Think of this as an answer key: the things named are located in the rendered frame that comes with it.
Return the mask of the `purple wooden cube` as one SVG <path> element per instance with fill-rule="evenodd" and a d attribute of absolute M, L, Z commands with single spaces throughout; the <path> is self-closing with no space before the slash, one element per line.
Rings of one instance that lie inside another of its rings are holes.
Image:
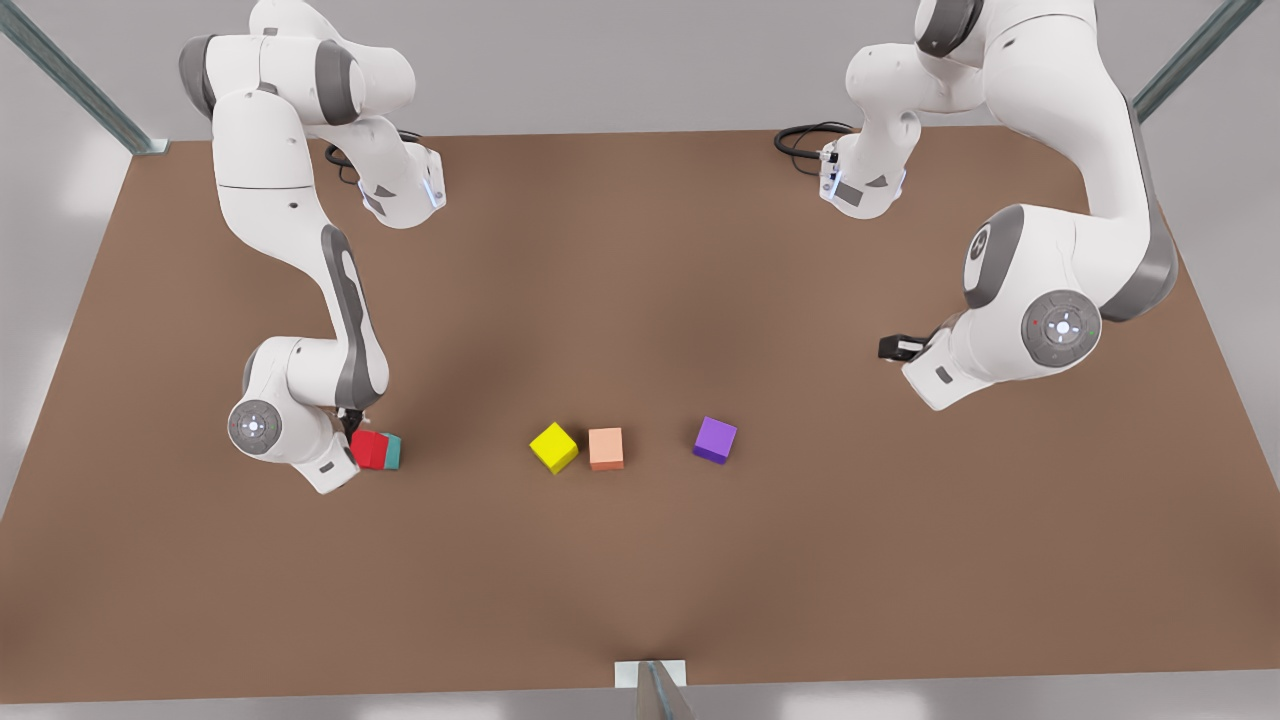
<path fill-rule="evenodd" d="M 708 461 L 724 465 L 730 457 L 737 428 L 728 423 L 704 416 L 692 446 L 692 454 Z"/>

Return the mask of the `yellow wooden cube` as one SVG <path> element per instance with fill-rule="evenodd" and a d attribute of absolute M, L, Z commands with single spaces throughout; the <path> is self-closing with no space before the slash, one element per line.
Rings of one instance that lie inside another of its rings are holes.
<path fill-rule="evenodd" d="M 556 421 L 536 436 L 529 447 L 552 474 L 558 474 L 579 456 L 577 442 Z"/>

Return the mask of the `silver frame post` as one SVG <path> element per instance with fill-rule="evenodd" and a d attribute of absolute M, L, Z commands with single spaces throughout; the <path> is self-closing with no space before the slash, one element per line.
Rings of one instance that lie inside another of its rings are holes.
<path fill-rule="evenodd" d="M 1138 122 L 1148 120 L 1263 4 L 1265 0 L 1222 0 L 1133 99 L 1132 105 Z"/>
<path fill-rule="evenodd" d="M 0 31 L 131 154 L 168 151 L 166 138 L 143 132 L 13 0 L 0 0 Z"/>
<path fill-rule="evenodd" d="M 682 688 L 685 660 L 614 662 L 614 687 L 635 689 L 635 720 L 698 720 Z"/>

